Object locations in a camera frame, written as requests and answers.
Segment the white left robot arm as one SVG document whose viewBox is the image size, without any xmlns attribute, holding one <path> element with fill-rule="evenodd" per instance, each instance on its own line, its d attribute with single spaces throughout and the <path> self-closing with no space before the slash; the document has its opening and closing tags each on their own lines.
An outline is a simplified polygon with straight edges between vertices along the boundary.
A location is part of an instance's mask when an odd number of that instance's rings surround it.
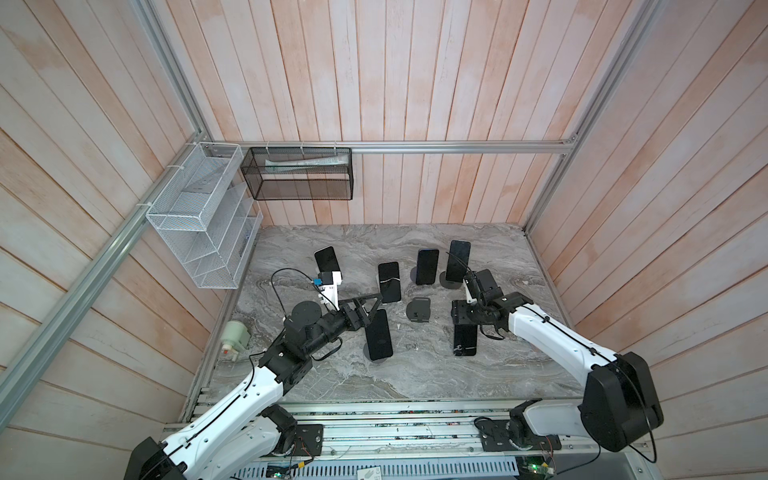
<svg viewBox="0 0 768 480">
<path fill-rule="evenodd" d="M 371 324 L 382 302 L 374 293 L 323 312 L 297 304 L 251 372 L 224 398 L 163 441 L 149 437 L 131 453 L 126 479 L 227 479 L 255 458 L 290 455 L 296 419 L 279 401 L 312 369 L 313 355 Z"/>
</svg>

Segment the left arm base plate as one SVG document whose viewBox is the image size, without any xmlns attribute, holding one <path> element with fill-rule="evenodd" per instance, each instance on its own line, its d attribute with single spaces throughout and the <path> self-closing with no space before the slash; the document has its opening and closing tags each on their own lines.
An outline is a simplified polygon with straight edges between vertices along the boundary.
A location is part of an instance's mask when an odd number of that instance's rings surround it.
<svg viewBox="0 0 768 480">
<path fill-rule="evenodd" d="M 322 424 L 298 424 L 287 433 L 281 433 L 270 456 L 303 455 L 319 456 L 322 452 L 324 426 Z"/>
</svg>

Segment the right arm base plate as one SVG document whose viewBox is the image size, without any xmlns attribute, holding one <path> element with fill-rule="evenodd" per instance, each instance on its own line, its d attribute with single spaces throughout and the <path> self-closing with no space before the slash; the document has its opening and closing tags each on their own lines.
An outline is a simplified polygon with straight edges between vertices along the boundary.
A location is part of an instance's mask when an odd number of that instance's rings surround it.
<svg viewBox="0 0 768 480">
<path fill-rule="evenodd" d="M 477 417 L 473 425 L 478 430 L 482 448 L 485 452 L 505 451 L 556 451 L 562 448 L 557 435 L 540 436 L 520 418 L 494 420 L 489 417 Z"/>
</svg>

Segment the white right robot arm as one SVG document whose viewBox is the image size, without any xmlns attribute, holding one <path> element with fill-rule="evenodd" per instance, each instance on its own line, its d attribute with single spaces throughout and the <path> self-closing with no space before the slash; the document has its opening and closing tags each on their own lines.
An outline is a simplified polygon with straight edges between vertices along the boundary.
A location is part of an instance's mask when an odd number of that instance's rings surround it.
<svg viewBox="0 0 768 480">
<path fill-rule="evenodd" d="M 579 401 L 531 399 L 512 408 L 506 421 L 481 420 L 478 429 L 487 451 L 542 449 L 560 436 L 576 436 L 619 452 L 651 437 L 664 423 L 649 366 L 641 356 L 597 345 L 518 292 L 489 304 L 455 300 L 451 318 L 455 355 L 475 354 L 480 328 L 492 326 L 546 354 L 583 390 Z"/>
</svg>

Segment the purple phone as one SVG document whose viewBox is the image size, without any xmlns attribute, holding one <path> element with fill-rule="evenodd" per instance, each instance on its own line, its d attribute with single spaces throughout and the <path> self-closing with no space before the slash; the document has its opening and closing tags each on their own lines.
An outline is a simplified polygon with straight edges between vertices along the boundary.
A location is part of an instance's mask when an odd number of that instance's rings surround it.
<svg viewBox="0 0 768 480">
<path fill-rule="evenodd" d="M 400 268 L 397 261 L 378 265 L 378 281 L 383 304 L 401 301 Z"/>
</svg>

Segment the dark phone front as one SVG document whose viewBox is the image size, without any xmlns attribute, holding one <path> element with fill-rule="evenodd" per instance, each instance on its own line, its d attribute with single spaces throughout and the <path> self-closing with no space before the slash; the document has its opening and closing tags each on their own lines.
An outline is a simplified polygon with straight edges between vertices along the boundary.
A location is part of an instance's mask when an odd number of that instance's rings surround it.
<svg viewBox="0 0 768 480">
<path fill-rule="evenodd" d="M 388 317 L 384 309 L 376 311 L 371 323 L 365 328 L 365 333 L 368 357 L 371 361 L 383 360 L 393 355 Z"/>
</svg>

